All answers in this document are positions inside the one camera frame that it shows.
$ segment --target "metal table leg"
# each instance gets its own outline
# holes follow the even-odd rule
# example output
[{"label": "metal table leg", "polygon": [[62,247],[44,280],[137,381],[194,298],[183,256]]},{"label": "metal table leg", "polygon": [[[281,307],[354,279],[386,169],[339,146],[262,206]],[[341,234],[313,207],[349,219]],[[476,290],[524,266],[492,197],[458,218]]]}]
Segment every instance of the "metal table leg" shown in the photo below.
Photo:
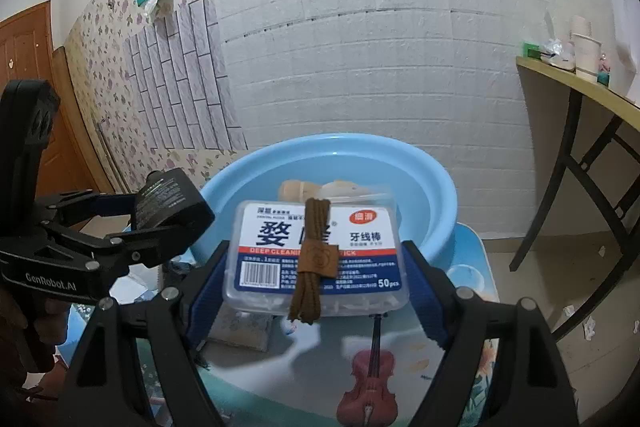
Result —
[{"label": "metal table leg", "polygon": [[609,275],[605,277],[602,284],[598,286],[591,296],[580,306],[577,311],[571,315],[564,323],[553,331],[553,336],[557,341],[562,339],[567,333],[573,330],[578,324],[580,324],[588,315],[597,308],[604,298],[609,295],[610,291],[616,287],[616,284],[620,281],[625,271],[634,263],[638,257],[638,254],[631,255],[629,253],[622,254],[622,258],[616,263]]},{"label": "metal table leg", "polygon": [[553,331],[553,336],[556,341],[562,339],[567,333],[569,333],[569,331],[573,330],[578,324],[585,320],[597,305],[599,305],[604,298],[609,295],[609,292],[616,287],[620,278],[634,263],[639,253],[638,247],[635,244],[636,242],[633,238],[629,237],[622,220],[616,215],[615,210],[602,191],[591,179],[590,175],[588,175],[572,157],[569,156],[565,158],[564,161],[580,185],[582,185],[584,190],[587,191],[591,200],[596,204],[598,210],[602,214],[602,217],[607,221],[607,224],[620,247],[622,258],[616,263],[609,275],[605,277],[602,284],[598,286],[596,291],[591,294],[586,302],[580,306],[580,308],[578,308],[578,310],[562,325]]},{"label": "metal table leg", "polygon": [[562,176],[566,169],[564,158],[571,154],[571,149],[574,146],[575,133],[578,129],[578,120],[580,119],[580,107],[582,105],[582,94],[575,89],[572,89],[569,93],[569,108],[566,113],[566,121],[564,122],[564,133],[562,133],[562,141],[560,142],[560,150],[558,151],[558,158],[556,158],[556,164],[554,165],[549,184],[546,186],[545,195],[540,201],[540,206],[536,212],[536,216],[533,218],[533,222],[529,227],[527,235],[522,240],[516,255],[513,257],[509,270],[516,271],[527,252],[531,248],[533,241],[538,237],[538,233],[545,222],[546,216],[551,209],[551,205],[556,199],[558,188],[562,182]]}]

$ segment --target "wooden door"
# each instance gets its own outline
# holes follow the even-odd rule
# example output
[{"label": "wooden door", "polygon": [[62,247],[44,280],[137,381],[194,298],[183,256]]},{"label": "wooden door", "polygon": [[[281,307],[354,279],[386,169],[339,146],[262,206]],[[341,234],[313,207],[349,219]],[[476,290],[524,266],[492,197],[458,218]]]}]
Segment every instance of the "wooden door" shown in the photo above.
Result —
[{"label": "wooden door", "polygon": [[[40,79],[52,83],[49,1],[0,22],[0,90],[9,80]],[[49,146],[42,154],[36,195],[96,188],[74,149],[61,112],[54,120]]]}]

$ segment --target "table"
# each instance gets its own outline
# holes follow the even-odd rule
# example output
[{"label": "table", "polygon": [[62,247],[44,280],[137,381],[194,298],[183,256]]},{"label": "table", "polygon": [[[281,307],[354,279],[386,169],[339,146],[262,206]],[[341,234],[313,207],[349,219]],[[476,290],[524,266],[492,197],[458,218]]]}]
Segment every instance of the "table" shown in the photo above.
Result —
[{"label": "table", "polygon": [[[589,169],[596,158],[604,151],[605,147],[611,142],[617,142],[627,153],[631,155],[638,163],[640,163],[640,155],[631,147],[628,142],[622,139],[617,131],[623,121],[640,131],[640,108],[630,103],[628,100],[616,95],[611,90],[600,84],[591,84],[583,80],[573,73],[559,70],[553,66],[549,66],[540,60],[533,58],[518,57],[516,59],[518,68],[535,71],[556,82],[560,82],[570,88],[569,92],[569,108],[567,110],[566,121],[564,123],[564,132],[560,142],[560,149],[556,163],[551,172],[551,178],[546,187],[540,206],[536,212],[533,222],[529,227],[527,235],[524,237],[516,255],[510,264],[511,271],[516,271],[527,252],[531,248],[533,241],[538,236],[540,228],[545,222],[546,216],[551,209],[551,205],[556,199],[556,194],[560,188],[564,172],[569,171],[575,176],[580,185],[586,190],[587,194],[597,206],[598,210],[609,225],[613,236],[615,237],[622,257],[613,267],[611,272],[606,276],[605,280],[594,291],[594,293],[586,300],[586,302],[569,317],[554,332],[556,341],[562,339],[569,331],[573,330],[580,324],[609,292],[616,286],[624,272],[633,264],[638,257],[639,239],[638,234],[640,226],[640,218],[636,221],[630,232],[627,232],[623,219],[631,206],[640,196],[640,176],[636,178],[631,187],[620,198],[615,206],[612,206],[602,191],[595,184],[589,175]],[[580,161],[575,160],[572,156],[572,148],[574,145],[575,133],[578,128],[578,120],[580,119],[580,108],[582,105],[582,97],[587,96],[596,103],[606,107],[613,113],[613,117],[606,125],[600,136],[593,143],[591,148],[584,154]]]},{"label": "table", "polygon": [[[446,250],[439,258],[442,269],[471,268],[479,276],[474,284],[478,293],[498,300],[484,246],[473,230],[458,223]],[[90,313],[86,307],[72,307],[68,341],[60,346],[66,363],[71,362]],[[396,422],[407,425],[443,351],[425,336],[411,305],[390,312],[381,329],[381,346],[396,361],[388,381],[398,404]],[[371,331],[372,320],[367,316],[325,317],[311,326],[299,321],[292,325],[285,317],[276,317],[267,352],[208,343],[200,352],[207,367],[200,367],[198,373],[223,418],[232,419],[236,427],[342,427],[336,420],[337,406],[345,391],[353,388],[352,358],[359,350],[370,349]],[[139,341],[138,350],[146,391],[157,401],[162,390],[148,343]],[[486,402],[497,341],[486,341],[484,350],[460,427],[476,425]]]}]

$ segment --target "screw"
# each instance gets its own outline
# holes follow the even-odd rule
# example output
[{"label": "screw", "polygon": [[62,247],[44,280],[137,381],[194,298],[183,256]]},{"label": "screw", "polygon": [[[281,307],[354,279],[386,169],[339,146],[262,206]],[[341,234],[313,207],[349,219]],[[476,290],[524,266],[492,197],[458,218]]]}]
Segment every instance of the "screw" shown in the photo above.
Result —
[{"label": "screw", "polygon": [[103,312],[105,312],[113,306],[113,299],[111,297],[100,299],[100,301],[98,301],[98,306]]},{"label": "screw", "polygon": [[178,288],[174,288],[173,286],[169,286],[168,288],[162,290],[162,293],[160,295],[165,301],[172,301],[178,295],[180,295],[180,290],[178,290]]},{"label": "screw", "polygon": [[535,310],[538,305],[536,304],[536,302],[529,297],[525,297],[524,299],[520,300],[520,305],[526,309],[529,312],[532,312],[533,310]]},{"label": "screw", "polygon": [[456,295],[461,299],[465,299],[465,301],[468,301],[469,299],[472,299],[474,297],[475,293],[471,288],[460,286],[460,288],[456,289]]}]

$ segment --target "brown shoelace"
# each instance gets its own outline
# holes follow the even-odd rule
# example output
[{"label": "brown shoelace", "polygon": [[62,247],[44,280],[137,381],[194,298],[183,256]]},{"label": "brown shoelace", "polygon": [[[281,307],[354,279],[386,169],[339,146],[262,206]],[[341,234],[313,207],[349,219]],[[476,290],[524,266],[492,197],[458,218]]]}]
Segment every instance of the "brown shoelace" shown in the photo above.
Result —
[{"label": "brown shoelace", "polygon": [[298,258],[298,275],[289,307],[289,320],[313,324],[320,318],[320,278],[338,275],[338,246],[324,242],[328,200],[306,200],[305,240]]}]

